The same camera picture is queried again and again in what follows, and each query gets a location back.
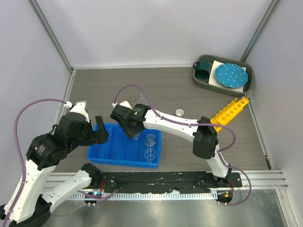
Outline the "small clear glass beaker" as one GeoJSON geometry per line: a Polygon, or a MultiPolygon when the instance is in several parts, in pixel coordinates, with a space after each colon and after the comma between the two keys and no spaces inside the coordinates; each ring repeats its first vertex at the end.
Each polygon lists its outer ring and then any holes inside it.
{"type": "Polygon", "coordinates": [[[133,136],[133,140],[139,140],[141,138],[141,133],[138,133],[137,135],[133,136]]]}

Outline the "blue plastic divided bin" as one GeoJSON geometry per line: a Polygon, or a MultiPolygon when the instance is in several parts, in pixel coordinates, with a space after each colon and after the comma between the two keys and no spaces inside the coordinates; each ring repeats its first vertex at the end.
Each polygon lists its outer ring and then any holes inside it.
{"type": "Polygon", "coordinates": [[[144,130],[141,132],[139,140],[127,138],[118,124],[105,123],[105,128],[109,133],[109,138],[105,144],[90,146],[87,152],[87,159],[95,164],[106,164],[116,166],[131,166],[142,168],[157,168],[161,155],[161,131],[144,130]],[[149,163],[144,158],[144,152],[149,147],[144,144],[147,134],[155,134],[157,143],[151,147],[157,151],[157,157],[149,163]]]}

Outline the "tall clear glass beaker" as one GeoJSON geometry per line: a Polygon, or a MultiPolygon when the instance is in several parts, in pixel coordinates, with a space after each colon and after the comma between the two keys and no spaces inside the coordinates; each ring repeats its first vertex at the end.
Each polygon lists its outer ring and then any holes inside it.
{"type": "Polygon", "coordinates": [[[152,163],[157,157],[157,151],[154,148],[148,148],[144,152],[144,158],[147,162],[152,163]]]}

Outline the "small white ceramic crucible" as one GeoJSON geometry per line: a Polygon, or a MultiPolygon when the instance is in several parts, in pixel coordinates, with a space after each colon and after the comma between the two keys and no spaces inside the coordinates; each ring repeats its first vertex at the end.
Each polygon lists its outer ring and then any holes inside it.
{"type": "Polygon", "coordinates": [[[178,117],[182,117],[184,115],[184,111],[182,109],[177,109],[175,111],[175,115],[178,117]]]}

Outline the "yellow test tube rack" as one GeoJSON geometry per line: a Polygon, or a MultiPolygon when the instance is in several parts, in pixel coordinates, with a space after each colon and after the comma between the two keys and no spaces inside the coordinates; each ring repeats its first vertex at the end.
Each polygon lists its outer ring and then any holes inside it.
{"type": "Polygon", "coordinates": [[[226,107],[217,113],[210,121],[212,124],[228,125],[249,103],[249,99],[242,97],[241,99],[232,100],[226,107]]]}

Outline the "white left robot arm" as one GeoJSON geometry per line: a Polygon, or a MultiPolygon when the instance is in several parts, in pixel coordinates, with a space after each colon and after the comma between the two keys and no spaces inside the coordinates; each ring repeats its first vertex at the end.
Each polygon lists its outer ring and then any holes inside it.
{"type": "Polygon", "coordinates": [[[109,137],[102,116],[96,116],[97,131],[92,128],[85,101],[72,104],[63,102],[70,111],[53,125],[49,133],[35,137],[22,157],[18,141],[18,121],[21,114],[34,102],[23,107],[14,122],[14,139],[21,161],[22,176],[15,192],[0,207],[3,226],[41,227],[50,215],[72,194],[84,188],[97,188],[101,183],[102,173],[94,165],[87,163],[71,178],[51,189],[42,192],[50,174],[59,162],[80,146],[104,144],[109,137]]]}

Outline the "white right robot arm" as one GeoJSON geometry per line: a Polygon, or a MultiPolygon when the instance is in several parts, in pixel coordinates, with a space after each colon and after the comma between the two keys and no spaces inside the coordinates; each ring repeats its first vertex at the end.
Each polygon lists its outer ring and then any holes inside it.
{"type": "Polygon", "coordinates": [[[220,187],[231,181],[231,169],[219,150],[217,132],[206,117],[183,119],[153,110],[148,105],[131,107],[127,101],[113,103],[110,118],[117,121],[128,138],[145,129],[159,130],[193,143],[193,154],[210,166],[214,182],[220,187]]]}

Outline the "dark green mug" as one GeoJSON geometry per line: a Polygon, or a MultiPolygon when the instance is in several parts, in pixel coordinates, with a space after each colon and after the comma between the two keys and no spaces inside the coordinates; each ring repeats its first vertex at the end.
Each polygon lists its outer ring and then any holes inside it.
{"type": "Polygon", "coordinates": [[[210,75],[212,64],[208,61],[197,61],[193,64],[194,75],[197,79],[207,80],[210,75]]]}

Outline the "white square plate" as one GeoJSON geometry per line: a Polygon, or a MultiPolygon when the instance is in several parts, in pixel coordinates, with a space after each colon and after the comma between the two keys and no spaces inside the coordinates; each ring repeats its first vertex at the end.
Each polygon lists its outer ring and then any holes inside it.
{"type": "Polygon", "coordinates": [[[222,65],[222,64],[223,64],[223,63],[222,63],[222,62],[219,62],[219,61],[214,61],[214,62],[213,62],[213,65],[212,65],[212,68],[211,68],[211,71],[210,71],[210,77],[209,77],[209,80],[208,80],[208,84],[209,84],[209,85],[213,85],[213,86],[215,86],[215,87],[226,88],[226,89],[229,89],[229,90],[231,90],[231,91],[243,92],[243,91],[244,91],[244,86],[245,86],[245,85],[242,86],[242,87],[240,87],[240,88],[234,88],[234,89],[232,89],[232,88],[227,88],[227,87],[224,87],[224,86],[220,85],[220,84],[215,80],[214,71],[215,71],[215,69],[216,69],[218,66],[220,66],[220,65],[222,65]]]}

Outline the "blue polka dot plate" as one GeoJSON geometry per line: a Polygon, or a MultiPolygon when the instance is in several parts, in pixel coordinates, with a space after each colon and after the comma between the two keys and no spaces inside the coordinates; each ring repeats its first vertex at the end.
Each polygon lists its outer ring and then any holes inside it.
{"type": "Polygon", "coordinates": [[[240,88],[248,82],[248,74],[242,67],[226,63],[218,66],[214,71],[215,80],[227,88],[240,88]]]}

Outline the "grey-green plastic tray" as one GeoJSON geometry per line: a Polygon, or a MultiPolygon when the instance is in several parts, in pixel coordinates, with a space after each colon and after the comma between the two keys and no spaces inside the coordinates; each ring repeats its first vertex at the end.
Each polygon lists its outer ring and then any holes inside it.
{"type": "Polygon", "coordinates": [[[209,54],[201,55],[199,60],[193,63],[193,68],[193,82],[195,85],[231,96],[240,97],[246,95],[251,89],[255,78],[253,68],[249,64],[209,54]],[[215,70],[225,63],[237,65],[245,70],[248,75],[248,81],[238,88],[226,87],[220,84],[215,78],[215,70]]]}

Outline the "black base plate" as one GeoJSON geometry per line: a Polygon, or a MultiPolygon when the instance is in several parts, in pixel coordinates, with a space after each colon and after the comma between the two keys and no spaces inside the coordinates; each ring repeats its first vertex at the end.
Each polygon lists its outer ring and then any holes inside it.
{"type": "Polygon", "coordinates": [[[217,179],[206,171],[183,172],[103,172],[98,185],[105,193],[163,194],[173,190],[185,193],[205,193],[211,189],[242,187],[239,173],[232,172],[228,179],[217,179]]]}

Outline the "aluminium frame rail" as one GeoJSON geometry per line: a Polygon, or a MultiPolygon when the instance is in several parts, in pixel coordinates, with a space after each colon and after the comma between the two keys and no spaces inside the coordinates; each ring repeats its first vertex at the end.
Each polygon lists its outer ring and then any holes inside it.
{"type": "Polygon", "coordinates": [[[282,170],[245,171],[253,190],[288,189],[282,170]]]}

